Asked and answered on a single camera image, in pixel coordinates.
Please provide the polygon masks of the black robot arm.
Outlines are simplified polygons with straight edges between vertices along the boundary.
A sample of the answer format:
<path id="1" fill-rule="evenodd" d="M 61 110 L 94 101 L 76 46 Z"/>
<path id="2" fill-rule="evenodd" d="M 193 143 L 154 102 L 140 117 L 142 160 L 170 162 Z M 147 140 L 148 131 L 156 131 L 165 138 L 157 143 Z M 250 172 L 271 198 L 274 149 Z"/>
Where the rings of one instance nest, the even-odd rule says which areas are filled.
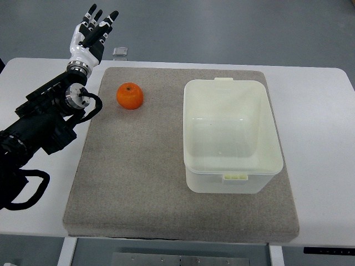
<path id="1" fill-rule="evenodd" d="M 1 131 L 1 208 L 17 211 L 36 204 L 50 175 L 22 167 L 39 149 L 49 155 L 64 149 L 77 137 L 74 127 L 102 109 L 99 96 L 85 88 L 91 72 L 88 64 L 72 60 L 16 108 L 19 119 Z"/>

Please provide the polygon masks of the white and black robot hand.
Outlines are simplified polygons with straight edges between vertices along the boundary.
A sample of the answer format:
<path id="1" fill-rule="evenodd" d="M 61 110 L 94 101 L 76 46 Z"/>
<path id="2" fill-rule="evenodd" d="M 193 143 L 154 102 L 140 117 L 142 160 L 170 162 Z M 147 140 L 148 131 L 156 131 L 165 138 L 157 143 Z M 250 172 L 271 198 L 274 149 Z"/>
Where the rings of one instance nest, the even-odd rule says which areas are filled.
<path id="1" fill-rule="evenodd" d="M 103 11 L 93 4 L 76 26 L 69 47 L 71 62 L 82 62 L 90 69 L 100 64 L 105 41 L 119 12 L 113 11 L 100 21 L 102 14 Z"/>

